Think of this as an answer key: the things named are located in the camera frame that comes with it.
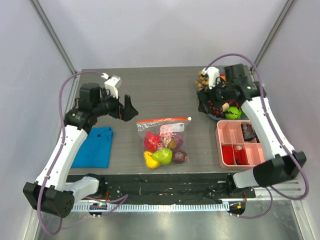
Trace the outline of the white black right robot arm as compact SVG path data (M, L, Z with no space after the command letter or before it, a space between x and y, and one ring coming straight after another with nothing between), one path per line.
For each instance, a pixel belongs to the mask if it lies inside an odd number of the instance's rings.
M220 79L218 68L210 66L201 71L208 85L197 92L198 111L210 113L210 105L221 107L235 101L250 120L264 153L265 161L252 169L235 173L226 184L226 193L233 198L244 188L271 187L294 180L306 163L304 152L297 152L289 143L271 111L269 100L259 82L252 81L243 64L224 68L226 83Z

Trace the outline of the clear orange zip bag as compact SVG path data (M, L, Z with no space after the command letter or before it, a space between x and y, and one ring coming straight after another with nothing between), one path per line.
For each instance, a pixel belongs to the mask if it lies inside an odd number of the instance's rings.
M158 118L158 119L145 119L145 120L138 120L136 122L138 135L142 139L142 146L143 146L143 155L146 151L144 148L144 137L147 132L152 132L154 134L157 134L161 137L162 142L164 144L163 148L168 148L167 144L170 142L171 139L175 135L181 135L184 140L184 144L181 149L171 149L172 153L176 151L184 151L186 146L186 131L187 126L191 122L192 118L190 116L188 117L167 117L167 118ZM174 165L179 163L174 163L171 160L171 163L169 164L160 164L160 166L167 166L167 165Z

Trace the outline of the purple toy onion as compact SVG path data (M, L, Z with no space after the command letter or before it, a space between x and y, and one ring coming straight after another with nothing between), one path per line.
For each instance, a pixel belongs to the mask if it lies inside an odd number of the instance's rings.
M173 140L175 141L176 143L176 147L175 147L175 150L178 150L178 149L181 149L184 145L184 139L181 135L179 134L176 134L174 137L173 137Z

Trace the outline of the yellow toy pear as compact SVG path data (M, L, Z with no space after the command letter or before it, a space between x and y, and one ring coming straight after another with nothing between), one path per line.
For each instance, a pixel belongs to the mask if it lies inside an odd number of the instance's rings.
M152 158L153 153L150 151L145 151L143 153L143 157L145 160L145 165L149 168L149 169L155 169L158 168L161 163L155 159Z

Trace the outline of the orange toy fruit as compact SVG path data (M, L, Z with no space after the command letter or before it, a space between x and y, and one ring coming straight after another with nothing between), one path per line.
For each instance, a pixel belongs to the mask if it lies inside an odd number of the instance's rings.
M177 147L177 142L174 139L171 139L170 142L167 144L169 149L175 149Z

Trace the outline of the dark red toy fruit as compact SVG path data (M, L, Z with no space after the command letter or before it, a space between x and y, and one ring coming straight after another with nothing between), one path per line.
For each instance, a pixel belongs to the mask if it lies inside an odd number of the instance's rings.
M183 164L187 161L187 153L183 150L175 151L172 154L172 161L176 164Z

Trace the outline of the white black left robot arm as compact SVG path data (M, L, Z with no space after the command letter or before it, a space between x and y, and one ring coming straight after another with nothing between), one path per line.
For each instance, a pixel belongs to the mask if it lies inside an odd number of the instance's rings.
M79 90L78 106L63 118L62 133L44 170L31 182L26 182L23 193L31 207L39 214L67 217L78 201L93 196L100 200L107 192L105 178L88 173L82 179L66 185L74 159L98 118L109 115L124 122L139 112L133 107L130 95L124 103L117 97L117 88L105 84L84 83Z

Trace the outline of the green toy apple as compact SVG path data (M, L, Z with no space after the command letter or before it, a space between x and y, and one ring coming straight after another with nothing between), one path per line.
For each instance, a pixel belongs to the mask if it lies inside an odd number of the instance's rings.
M172 161L173 152L169 148L161 148L155 151L151 157L162 165L168 165Z

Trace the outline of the red toy bell pepper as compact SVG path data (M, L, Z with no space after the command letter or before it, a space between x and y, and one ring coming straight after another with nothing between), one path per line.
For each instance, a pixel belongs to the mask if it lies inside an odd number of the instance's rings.
M154 153L155 151L162 149L164 144L162 138L158 134L148 131L144 135L143 146L146 151Z

